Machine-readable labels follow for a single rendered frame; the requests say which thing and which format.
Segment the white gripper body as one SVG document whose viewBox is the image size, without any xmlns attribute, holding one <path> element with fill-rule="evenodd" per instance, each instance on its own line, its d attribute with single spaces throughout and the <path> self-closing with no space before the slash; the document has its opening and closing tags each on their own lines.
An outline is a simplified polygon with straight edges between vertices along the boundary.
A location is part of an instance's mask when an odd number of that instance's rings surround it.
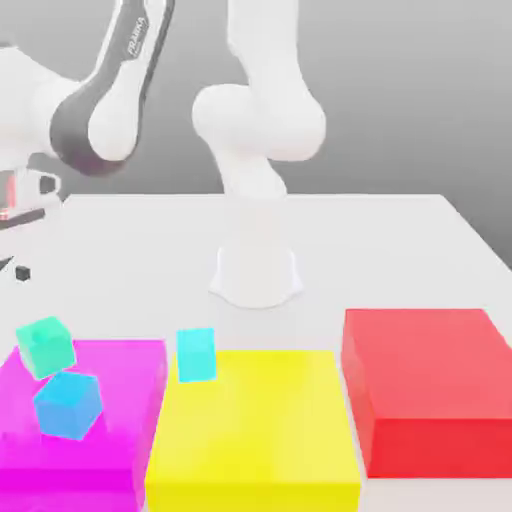
<svg viewBox="0 0 512 512">
<path fill-rule="evenodd" d="M 42 240 L 53 217 L 59 215 L 62 201 L 57 199 L 46 208 L 0 221 L 0 262 L 17 257 Z"/>
</svg>

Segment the large yellow box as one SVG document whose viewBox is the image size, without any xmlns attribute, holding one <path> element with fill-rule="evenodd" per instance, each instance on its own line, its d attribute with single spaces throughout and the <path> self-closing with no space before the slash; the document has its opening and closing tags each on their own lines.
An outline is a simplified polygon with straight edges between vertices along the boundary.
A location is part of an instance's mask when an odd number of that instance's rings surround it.
<svg viewBox="0 0 512 512">
<path fill-rule="evenodd" d="M 170 365 L 149 512 L 358 512 L 361 477 L 327 350 L 222 350 L 212 381 Z"/>
</svg>

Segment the large red box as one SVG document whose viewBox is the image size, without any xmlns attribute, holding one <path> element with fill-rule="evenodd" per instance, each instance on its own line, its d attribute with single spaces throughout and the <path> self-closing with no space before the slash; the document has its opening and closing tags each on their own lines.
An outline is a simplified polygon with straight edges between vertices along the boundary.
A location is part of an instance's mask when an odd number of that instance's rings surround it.
<svg viewBox="0 0 512 512">
<path fill-rule="evenodd" d="M 481 309 L 349 309 L 341 363 L 370 478 L 512 479 L 512 347 Z"/>
</svg>

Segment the small cyan cube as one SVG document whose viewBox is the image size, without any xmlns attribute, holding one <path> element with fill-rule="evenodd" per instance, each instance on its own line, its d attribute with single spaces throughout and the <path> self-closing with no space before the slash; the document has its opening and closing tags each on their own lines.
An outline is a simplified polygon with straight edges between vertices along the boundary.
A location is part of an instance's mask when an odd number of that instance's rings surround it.
<svg viewBox="0 0 512 512">
<path fill-rule="evenodd" d="M 176 359 L 180 383 L 215 380 L 217 359 L 213 328 L 177 331 Z"/>
</svg>

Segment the small blue cube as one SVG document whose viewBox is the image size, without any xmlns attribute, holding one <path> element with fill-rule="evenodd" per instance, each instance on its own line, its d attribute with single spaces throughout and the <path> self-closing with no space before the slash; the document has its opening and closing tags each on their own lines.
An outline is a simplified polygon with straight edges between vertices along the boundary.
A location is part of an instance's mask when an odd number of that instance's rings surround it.
<svg viewBox="0 0 512 512">
<path fill-rule="evenodd" d="M 103 411 L 97 377 L 74 372 L 54 375 L 33 403 L 42 434 L 73 441 L 83 440 Z"/>
</svg>

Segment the small green cube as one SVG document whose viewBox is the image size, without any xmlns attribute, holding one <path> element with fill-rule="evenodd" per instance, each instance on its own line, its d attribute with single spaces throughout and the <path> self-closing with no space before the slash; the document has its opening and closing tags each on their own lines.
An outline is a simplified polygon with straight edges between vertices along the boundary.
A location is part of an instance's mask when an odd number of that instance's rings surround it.
<svg viewBox="0 0 512 512">
<path fill-rule="evenodd" d="M 35 380 L 42 380 L 76 363 L 69 330 L 55 316 L 16 330 L 22 361 Z"/>
</svg>

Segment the large magenta box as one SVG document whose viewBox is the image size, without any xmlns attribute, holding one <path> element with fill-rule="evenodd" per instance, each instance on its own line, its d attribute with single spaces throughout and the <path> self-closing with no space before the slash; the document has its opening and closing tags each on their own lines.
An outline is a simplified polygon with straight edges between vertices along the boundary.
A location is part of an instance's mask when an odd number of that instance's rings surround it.
<svg viewBox="0 0 512 512">
<path fill-rule="evenodd" d="M 74 372 L 99 381 L 103 412 L 81 441 L 41 433 L 43 387 L 13 349 L 0 365 L 0 512 L 142 512 L 167 380 L 164 344 L 74 343 Z"/>
</svg>

